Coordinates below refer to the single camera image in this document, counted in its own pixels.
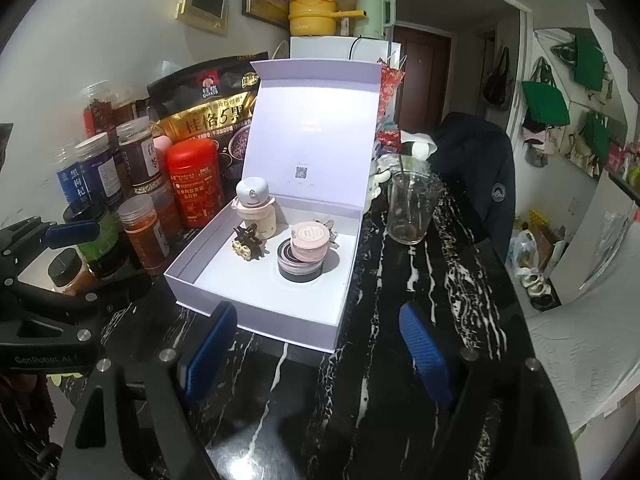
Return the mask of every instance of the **marble table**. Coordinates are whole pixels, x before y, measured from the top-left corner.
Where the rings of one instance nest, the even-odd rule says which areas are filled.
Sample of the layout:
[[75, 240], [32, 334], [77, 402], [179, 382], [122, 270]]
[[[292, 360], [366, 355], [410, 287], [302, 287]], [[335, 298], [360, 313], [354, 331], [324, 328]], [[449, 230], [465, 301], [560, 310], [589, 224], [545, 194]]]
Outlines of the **marble table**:
[[[408, 300], [461, 346], [493, 359], [508, 351], [506, 322], [522, 311], [460, 183], [447, 182], [414, 247], [386, 235], [385, 204], [383, 195], [364, 219], [337, 350], [239, 330], [209, 397], [191, 410], [222, 478], [420, 478], [447, 413], [427, 396], [399, 333], [398, 311]], [[149, 359], [179, 346], [198, 317], [175, 304], [161, 278], [105, 326], [106, 352], [121, 364]], [[532, 355], [530, 342], [520, 343], [518, 352]], [[85, 384], [68, 379], [62, 387], [76, 402]], [[482, 478], [498, 417], [496, 406], [470, 478]], [[162, 466], [155, 470], [162, 478]]]

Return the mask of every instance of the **small white bottle cap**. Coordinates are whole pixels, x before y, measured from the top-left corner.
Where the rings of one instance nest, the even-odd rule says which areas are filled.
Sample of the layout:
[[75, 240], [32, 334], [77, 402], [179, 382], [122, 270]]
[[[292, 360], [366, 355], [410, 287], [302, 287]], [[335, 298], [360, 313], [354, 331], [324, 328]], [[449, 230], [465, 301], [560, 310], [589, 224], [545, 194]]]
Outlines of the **small white bottle cap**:
[[238, 182], [236, 195], [243, 206], [258, 207], [269, 199], [269, 185], [260, 176], [250, 176]]

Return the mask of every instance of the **white refrigerator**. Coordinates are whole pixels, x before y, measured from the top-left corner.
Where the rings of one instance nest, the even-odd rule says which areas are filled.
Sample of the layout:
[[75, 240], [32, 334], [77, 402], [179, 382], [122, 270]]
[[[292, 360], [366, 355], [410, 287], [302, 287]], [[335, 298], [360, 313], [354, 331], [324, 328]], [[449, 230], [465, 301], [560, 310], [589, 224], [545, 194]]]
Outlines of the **white refrigerator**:
[[[350, 36], [292, 36], [291, 58], [297, 59], [353, 59], [377, 62], [388, 60], [391, 68], [400, 66], [400, 43]], [[393, 117], [396, 100], [386, 109], [386, 116]]]

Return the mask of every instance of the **black lid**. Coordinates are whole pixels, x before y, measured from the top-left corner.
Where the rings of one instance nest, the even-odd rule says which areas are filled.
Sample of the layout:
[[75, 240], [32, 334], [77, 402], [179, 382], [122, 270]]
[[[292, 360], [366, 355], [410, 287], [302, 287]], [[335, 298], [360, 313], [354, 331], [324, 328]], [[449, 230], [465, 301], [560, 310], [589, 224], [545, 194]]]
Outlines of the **black lid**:
[[65, 223], [85, 222], [94, 220], [99, 222], [107, 211], [107, 205], [102, 200], [93, 200], [87, 207], [78, 207], [78, 202], [70, 205], [62, 213]]
[[78, 275], [82, 260], [73, 247], [69, 247], [56, 256], [49, 264], [49, 277], [56, 286], [65, 286]]

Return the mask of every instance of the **red sauce jar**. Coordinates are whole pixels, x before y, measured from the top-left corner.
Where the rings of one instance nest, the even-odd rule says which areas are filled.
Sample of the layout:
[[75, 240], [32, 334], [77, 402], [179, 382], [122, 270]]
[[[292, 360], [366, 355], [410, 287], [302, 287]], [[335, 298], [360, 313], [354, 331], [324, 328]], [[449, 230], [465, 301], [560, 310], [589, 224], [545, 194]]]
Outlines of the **red sauce jar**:
[[166, 168], [182, 222], [190, 228], [204, 227], [224, 202], [216, 142], [188, 139], [174, 144], [166, 152]]

